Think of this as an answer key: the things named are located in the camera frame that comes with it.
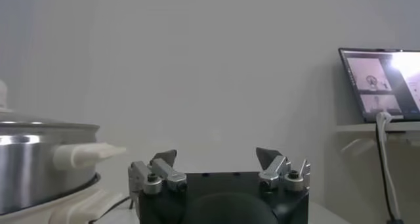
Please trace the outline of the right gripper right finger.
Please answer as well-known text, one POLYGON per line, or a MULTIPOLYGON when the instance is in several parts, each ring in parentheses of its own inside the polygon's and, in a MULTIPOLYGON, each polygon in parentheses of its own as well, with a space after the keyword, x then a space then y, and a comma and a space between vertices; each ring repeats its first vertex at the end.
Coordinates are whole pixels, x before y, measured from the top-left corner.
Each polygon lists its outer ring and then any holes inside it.
POLYGON ((280 187, 289 192, 309 191, 310 163, 304 160, 301 167, 292 169, 288 157, 278 150, 256 148, 256 155, 262 167, 259 172, 259 185, 262 189, 273 191, 280 187))

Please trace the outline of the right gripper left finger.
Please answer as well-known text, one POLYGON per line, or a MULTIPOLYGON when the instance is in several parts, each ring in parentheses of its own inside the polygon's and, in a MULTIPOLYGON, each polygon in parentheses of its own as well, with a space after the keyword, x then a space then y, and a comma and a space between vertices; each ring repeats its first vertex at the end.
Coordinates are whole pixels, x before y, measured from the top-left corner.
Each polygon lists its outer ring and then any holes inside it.
POLYGON ((142 161, 132 162, 128 167, 130 209, 139 206, 138 195, 143 192, 156 195, 163 185, 173 192, 184 192, 187 189, 187 176, 176 171, 173 166, 177 150, 158 152, 145 164, 142 161))

